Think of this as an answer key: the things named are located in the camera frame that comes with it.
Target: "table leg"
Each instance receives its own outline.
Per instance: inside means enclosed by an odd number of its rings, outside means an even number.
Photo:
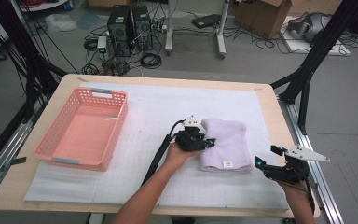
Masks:
[[[225,47],[225,40],[223,38],[223,31],[225,29],[228,6],[229,6],[229,0],[225,0],[224,6],[223,6],[223,11],[222,11],[222,16],[221,16],[221,21],[220,21],[220,26],[216,31],[217,45],[219,46],[219,54],[222,59],[224,59],[226,57],[226,47]]]
[[[104,214],[101,213],[91,213],[89,216],[88,224],[103,224]]]
[[[165,37],[165,52],[167,53],[168,56],[171,55],[172,39],[173,39],[173,26],[172,26],[173,5],[171,4],[171,1],[172,0],[168,0],[168,24],[167,24],[167,34]]]

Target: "black pole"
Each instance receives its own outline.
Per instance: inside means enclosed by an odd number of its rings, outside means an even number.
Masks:
[[[358,0],[343,0],[300,67],[293,74],[271,84],[272,88],[276,89],[289,83],[286,90],[279,95],[280,99],[289,105],[293,105],[302,92],[298,126],[303,134],[307,134],[305,124],[312,76],[357,13]]]

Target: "white device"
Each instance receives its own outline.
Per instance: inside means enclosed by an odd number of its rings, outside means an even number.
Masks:
[[[330,161],[330,158],[300,145],[296,145],[291,150],[287,150],[285,154],[302,161]]]
[[[107,38],[106,36],[98,37],[98,45],[97,45],[98,54],[100,55],[100,59],[102,61],[109,60],[109,50],[107,48]]]
[[[195,127],[199,128],[199,133],[206,133],[205,128],[201,125],[201,122],[194,118],[194,116],[190,116],[188,119],[185,119],[185,121],[182,123],[184,127]]]

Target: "forearm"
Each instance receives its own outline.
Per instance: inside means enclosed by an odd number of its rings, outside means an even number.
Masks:
[[[296,223],[314,224],[315,219],[310,208],[307,192],[294,188],[285,188],[284,192],[286,193],[286,200],[295,216]]]
[[[113,223],[147,223],[159,196],[174,173],[174,170],[164,166],[158,169],[121,207]]]

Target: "white folded towel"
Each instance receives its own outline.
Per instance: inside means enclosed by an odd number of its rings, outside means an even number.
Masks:
[[[250,172],[252,161],[246,146],[245,124],[235,120],[204,119],[205,138],[214,138],[214,147],[200,154],[201,170]]]

